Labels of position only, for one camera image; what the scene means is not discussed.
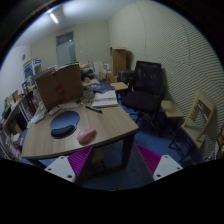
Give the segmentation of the gripper white and magenta left finger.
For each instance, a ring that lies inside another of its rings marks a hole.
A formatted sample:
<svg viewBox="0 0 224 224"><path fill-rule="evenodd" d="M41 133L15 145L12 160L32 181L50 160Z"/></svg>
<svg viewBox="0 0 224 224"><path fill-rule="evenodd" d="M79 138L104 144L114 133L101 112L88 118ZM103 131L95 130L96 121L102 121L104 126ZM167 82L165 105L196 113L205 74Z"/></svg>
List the gripper white and magenta left finger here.
<svg viewBox="0 0 224 224"><path fill-rule="evenodd" d="M93 146L86 146L69 156L59 156L46 171L69 182L77 182L91 163Z"/></svg>

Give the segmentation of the gripper white and magenta right finger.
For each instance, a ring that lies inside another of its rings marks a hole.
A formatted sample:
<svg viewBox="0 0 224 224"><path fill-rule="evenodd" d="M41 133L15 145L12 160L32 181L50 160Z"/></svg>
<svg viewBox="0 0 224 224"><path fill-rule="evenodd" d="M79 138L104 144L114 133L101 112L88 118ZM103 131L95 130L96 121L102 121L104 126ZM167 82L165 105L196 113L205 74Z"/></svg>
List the gripper white and magenta right finger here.
<svg viewBox="0 0 224 224"><path fill-rule="evenodd" d="M159 180L182 169L182 166L169 155L160 156L139 144L137 144L137 149L154 180Z"/></svg>

